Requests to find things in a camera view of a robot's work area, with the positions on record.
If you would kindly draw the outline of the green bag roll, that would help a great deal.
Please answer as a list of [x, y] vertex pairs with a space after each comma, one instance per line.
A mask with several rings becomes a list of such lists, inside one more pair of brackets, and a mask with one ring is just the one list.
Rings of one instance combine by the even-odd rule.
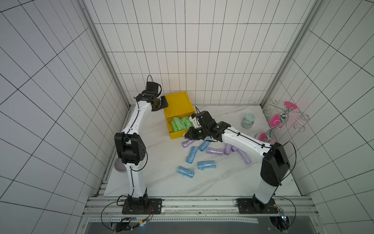
[[182, 131], [182, 130], [185, 130], [185, 125], [184, 123], [178, 118], [178, 117], [174, 117], [173, 118], [173, 121], [175, 123], [175, 126], [176, 128], [178, 129], [178, 131]]
[[189, 124], [187, 123], [187, 121], [188, 121], [188, 117], [181, 118], [181, 124], [183, 125], [185, 129], [189, 128]]
[[192, 124], [192, 122], [190, 121], [190, 118], [188, 117], [188, 121], [187, 121], [187, 123], [189, 124], [189, 128], [190, 127], [193, 127], [193, 124]]

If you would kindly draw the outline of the green bag roll vertical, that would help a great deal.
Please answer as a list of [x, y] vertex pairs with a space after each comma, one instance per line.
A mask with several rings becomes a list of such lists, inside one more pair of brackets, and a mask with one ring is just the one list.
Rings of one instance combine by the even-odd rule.
[[173, 132], [178, 132], [179, 131], [179, 129], [178, 129], [178, 127], [177, 127], [177, 125], [175, 124], [174, 121], [171, 121], [170, 125], [172, 127]]

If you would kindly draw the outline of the yellow plastic drawer cabinet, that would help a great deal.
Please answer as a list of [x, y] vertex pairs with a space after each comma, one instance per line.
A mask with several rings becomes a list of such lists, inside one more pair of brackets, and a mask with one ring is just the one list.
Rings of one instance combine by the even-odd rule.
[[181, 138], [188, 130], [174, 132], [170, 123], [174, 117], [190, 117], [193, 113], [195, 113], [195, 109], [187, 92], [166, 95], [166, 99], [168, 102], [168, 107], [164, 109], [164, 113], [167, 121], [169, 136], [171, 139]]

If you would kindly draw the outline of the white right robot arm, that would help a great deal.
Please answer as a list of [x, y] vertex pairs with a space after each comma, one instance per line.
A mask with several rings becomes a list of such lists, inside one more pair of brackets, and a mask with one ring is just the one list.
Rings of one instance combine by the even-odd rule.
[[210, 128], [207, 124], [190, 127], [184, 137], [190, 140], [211, 138], [235, 146], [258, 160], [262, 164], [261, 182], [252, 200], [259, 206], [265, 206], [269, 203], [291, 169], [283, 145], [277, 142], [269, 144], [256, 140], [239, 132], [226, 122], [219, 122]]

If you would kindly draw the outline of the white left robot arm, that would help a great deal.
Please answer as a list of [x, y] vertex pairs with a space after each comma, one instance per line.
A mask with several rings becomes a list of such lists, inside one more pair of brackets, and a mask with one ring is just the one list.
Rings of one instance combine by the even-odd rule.
[[148, 114], [168, 107], [167, 99], [161, 95], [161, 91], [160, 84], [147, 81], [145, 90], [135, 97], [134, 110], [128, 124], [114, 137], [117, 156], [129, 174], [130, 191], [127, 203], [132, 207], [146, 208], [149, 205], [142, 175], [147, 164], [144, 160], [149, 157], [140, 133]]

